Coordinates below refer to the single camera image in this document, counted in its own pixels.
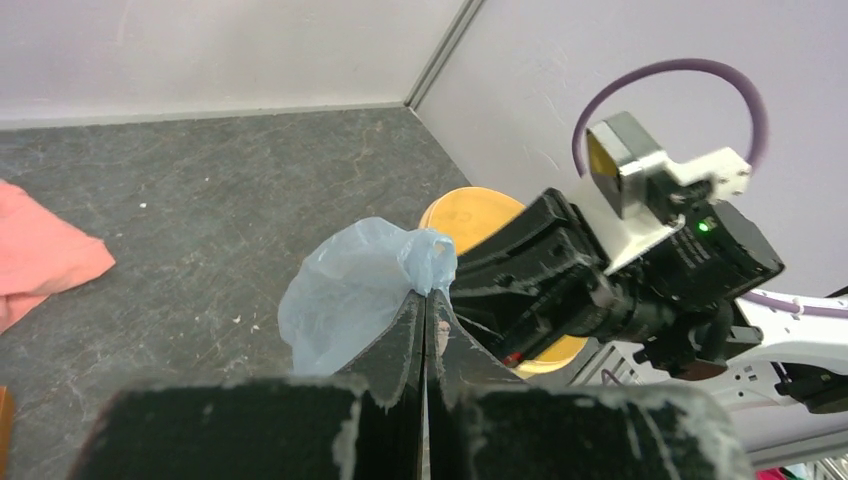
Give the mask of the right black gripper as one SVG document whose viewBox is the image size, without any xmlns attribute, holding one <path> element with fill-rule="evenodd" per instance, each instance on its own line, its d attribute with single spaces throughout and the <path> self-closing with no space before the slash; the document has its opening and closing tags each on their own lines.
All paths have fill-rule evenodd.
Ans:
<svg viewBox="0 0 848 480">
<path fill-rule="evenodd" d="M 634 360 L 663 371 L 724 371 L 734 349 L 733 301 L 783 272 L 755 223 L 728 202 L 687 213 L 684 226 L 614 273 L 579 208 L 548 188 L 501 231 L 524 248 L 506 265 L 456 272 L 450 294 L 466 332 L 506 366 L 564 336 L 641 344 Z"/>
</svg>

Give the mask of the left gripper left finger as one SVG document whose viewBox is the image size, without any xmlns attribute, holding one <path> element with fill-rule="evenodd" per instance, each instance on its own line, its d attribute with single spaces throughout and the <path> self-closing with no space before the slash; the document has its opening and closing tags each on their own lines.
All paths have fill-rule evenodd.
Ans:
<svg viewBox="0 0 848 480">
<path fill-rule="evenodd" d="M 134 385 L 114 395 L 74 479 L 418 479 L 426 300 L 326 377 Z"/>
</svg>

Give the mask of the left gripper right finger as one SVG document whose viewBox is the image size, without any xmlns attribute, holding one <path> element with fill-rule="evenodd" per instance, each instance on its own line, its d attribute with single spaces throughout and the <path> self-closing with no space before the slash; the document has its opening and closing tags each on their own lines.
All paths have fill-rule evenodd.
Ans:
<svg viewBox="0 0 848 480">
<path fill-rule="evenodd" d="M 727 414 L 688 387 L 525 383 L 425 302 L 435 479 L 752 479 Z"/>
</svg>

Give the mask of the blue plastic trash bag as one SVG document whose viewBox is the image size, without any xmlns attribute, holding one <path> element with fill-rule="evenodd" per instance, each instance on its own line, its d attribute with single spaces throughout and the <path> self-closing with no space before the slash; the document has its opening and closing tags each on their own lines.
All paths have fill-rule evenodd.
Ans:
<svg viewBox="0 0 848 480">
<path fill-rule="evenodd" d="M 278 308 L 292 373 L 328 376 L 390 325 L 409 292 L 447 292 L 455 278 L 453 240 L 369 217 L 338 231 L 301 263 Z"/>
</svg>

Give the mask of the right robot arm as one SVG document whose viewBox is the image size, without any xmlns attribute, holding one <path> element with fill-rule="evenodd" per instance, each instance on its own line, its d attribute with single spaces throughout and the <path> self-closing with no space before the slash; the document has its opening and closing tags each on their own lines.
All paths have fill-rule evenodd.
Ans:
<svg viewBox="0 0 848 480">
<path fill-rule="evenodd" d="M 734 410 L 847 408 L 847 306 L 763 290 L 784 264 L 758 226 L 698 183 L 617 211 L 543 192 L 459 259 L 462 324 L 508 368 L 556 369 L 567 339 L 600 348 L 589 383 L 691 382 Z"/>
</svg>

